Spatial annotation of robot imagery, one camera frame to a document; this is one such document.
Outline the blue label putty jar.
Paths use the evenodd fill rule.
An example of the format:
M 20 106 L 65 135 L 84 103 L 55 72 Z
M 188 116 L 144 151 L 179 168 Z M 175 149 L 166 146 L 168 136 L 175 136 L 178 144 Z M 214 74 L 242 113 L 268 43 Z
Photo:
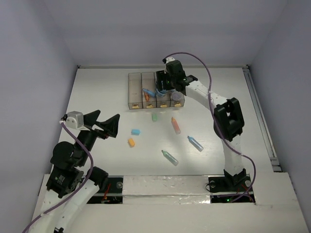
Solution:
M 156 89 L 155 93 L 156 93 L 156 95 L 158 97 L 161 98 L 161 97 L 165 97 L 167 95 L 168 91 L 167 90 L 158 90 L 158 89 Z

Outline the blue highlighter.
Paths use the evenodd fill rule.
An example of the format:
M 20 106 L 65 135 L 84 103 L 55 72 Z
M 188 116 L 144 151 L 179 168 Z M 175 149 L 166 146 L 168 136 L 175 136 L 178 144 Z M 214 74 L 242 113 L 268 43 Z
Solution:
M 155 96 L 156 96 L 155 92 L 153 92 L 153 91 L 151 91 L 151 90 L 148 90 L 148 89 L 143 88 L 142 91 L 143 91 L 144 93 L 148 94 L 149 96 L 152 96 L 152 97 L 155 97 Z

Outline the clear paper clip jar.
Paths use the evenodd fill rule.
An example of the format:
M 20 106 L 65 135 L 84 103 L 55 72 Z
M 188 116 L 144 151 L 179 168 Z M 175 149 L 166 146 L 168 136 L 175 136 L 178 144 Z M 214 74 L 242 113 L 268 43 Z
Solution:
M 171 98 L 174 101 L 178 101 L 178 100 L 181 100 L 183 98 L 183 94 L 180 92 L 174 91 L 171 93 Z

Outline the teal green marker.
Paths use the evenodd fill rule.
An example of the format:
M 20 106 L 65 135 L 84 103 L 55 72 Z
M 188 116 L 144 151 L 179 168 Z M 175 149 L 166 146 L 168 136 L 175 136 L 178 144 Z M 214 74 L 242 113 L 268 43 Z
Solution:
M 172 163 L 174 166 L 177 166 L 179 164 L 179 161 L 177 159 L 175 159 L 170 153 L 168 153 L 167 151 L 162 150 L 161 151 L 163 156 L 170 162 Z

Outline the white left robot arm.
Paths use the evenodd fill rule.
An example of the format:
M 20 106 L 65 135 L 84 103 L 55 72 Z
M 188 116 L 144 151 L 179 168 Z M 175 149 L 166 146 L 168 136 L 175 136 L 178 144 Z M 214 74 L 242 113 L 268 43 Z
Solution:
M 100 110 L 88 114 L 72 111 L 60 125 L 74 140 L 61 141 L 52 151 L 52 171 L 46 183 L 41 220 L 33 233 L 67 233 L 90 198 L 107 188 L 108 173 L 94 165 L 91 150 L 97 139 L 115 138 L 120 115 L 98 121 Z

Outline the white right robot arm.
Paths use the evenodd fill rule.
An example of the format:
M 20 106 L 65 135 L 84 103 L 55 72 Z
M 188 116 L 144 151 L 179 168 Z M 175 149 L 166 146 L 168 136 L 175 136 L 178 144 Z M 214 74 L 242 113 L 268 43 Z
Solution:
M 225 157 L 224 175 L 211 177 L 207 183 L 208 191 L 239 191 L 239 186 L 247 179 L 241 154 L 244 118 L 239 101 L 212 92 L 195 76 L 187 75 L 180 61 L 168 57 L 163 62 L 165 69 L 156 72 L 157 92 L 175 90 L 206 107 L 211 112 L 214 131 L 222 141 Z

